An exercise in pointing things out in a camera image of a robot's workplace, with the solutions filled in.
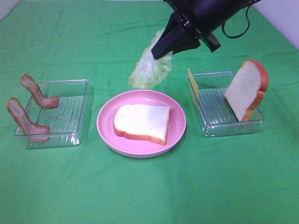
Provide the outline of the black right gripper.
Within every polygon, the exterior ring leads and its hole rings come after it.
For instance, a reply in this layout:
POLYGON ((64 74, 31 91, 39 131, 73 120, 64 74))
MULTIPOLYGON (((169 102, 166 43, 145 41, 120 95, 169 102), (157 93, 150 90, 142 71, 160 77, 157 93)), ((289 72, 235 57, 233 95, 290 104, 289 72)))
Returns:
POLYGON ((221 44, 213 35, 218 27, 224 30, 225 22, 241 9, 249 9, 257 0, 168 0, 174 10, 165 30, 151 50, 154 59, 169 52, 177 54, 196 49, 203 41, 211 52, 221 44))

